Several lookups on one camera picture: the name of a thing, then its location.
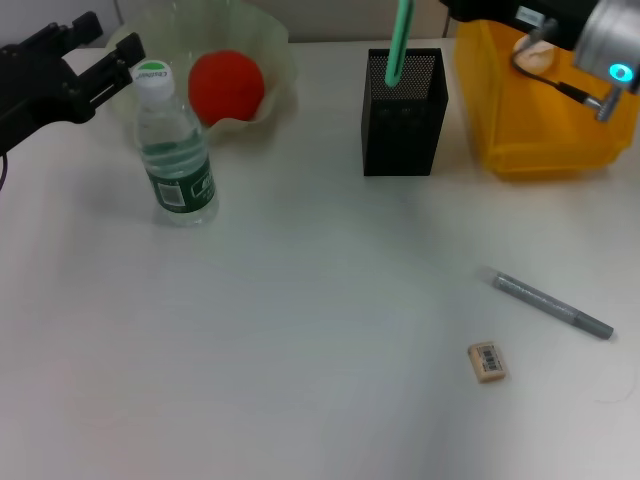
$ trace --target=mesh pencil cup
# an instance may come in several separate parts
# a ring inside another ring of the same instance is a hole
[[[409,48],[397,86],[385,83],[389,50],[369,50],[362,109],[365,176],[429,175],[449,93],[439,48]]]

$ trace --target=water bottle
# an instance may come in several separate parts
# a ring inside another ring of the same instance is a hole
[[[140,100],[135,141],[156,199],[174,223],[202,223],[215,215],[217,195],[200,122],[176,96],[166,63],[144,61],[132,77]]]

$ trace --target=yellow plastic box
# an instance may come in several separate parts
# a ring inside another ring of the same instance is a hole
[[[512,175],[579,171],[615,161],[631,144],[638,97],[625,92],[611,120],[596,121],[594,110],[511,67],[509,57],[522,36],[488,21],[458,27],[455,64],[484,166]],[[608,84],[573,68],[572,56],[557,48],[542,75],[602,98]]]

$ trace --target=white table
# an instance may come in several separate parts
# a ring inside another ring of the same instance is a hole
[[[298,111],[213,153],[221,205],[203,228],[163,223],[107,108],[10,152],[0,477],[638,478],[640,139],[579,181],[501,183],[471,158],[452,43],[416,42],[447,54],[434,172],[364,178],[380,45],[293,47]],[[618,338],[492,290],[479,265]],[[506,381],[476,383],[466,348],[483,340]]]

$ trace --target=eraser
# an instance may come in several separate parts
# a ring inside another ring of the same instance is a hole
[[[476,372],[476,377],[478,377],[478,382],[495,382],[507,376],[502,355],[493,342],[471,345],[467,353],[473,370]]]

